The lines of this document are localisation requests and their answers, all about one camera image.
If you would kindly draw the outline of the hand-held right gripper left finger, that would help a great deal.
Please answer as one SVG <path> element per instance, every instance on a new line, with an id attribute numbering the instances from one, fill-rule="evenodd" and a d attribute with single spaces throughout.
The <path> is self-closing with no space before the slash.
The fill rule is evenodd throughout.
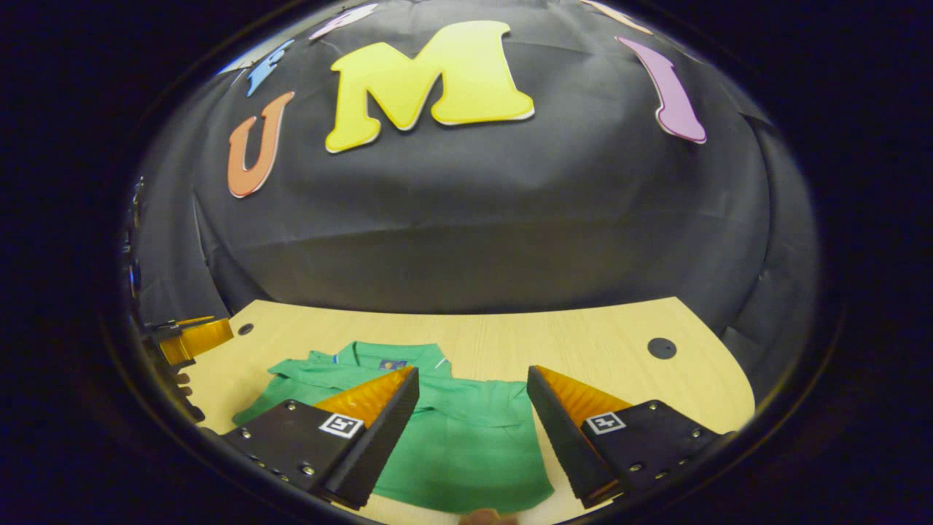
<path id="1" fill-rule="evenodd" d="M 320 402 L 286 399 L 220 438 L 280 482 L 359 510 L 419 395 L 418 369 L 407 366 Z"/>

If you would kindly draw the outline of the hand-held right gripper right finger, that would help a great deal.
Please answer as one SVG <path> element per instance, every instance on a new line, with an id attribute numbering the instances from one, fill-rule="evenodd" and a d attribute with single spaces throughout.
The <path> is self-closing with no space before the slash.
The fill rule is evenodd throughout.
<path id="1" fill-rule="evenodd" d="M 527 392 L 584 508 L 652 491 L 726 438 L 665 402 L 629 403 L 539 365 Z"/>

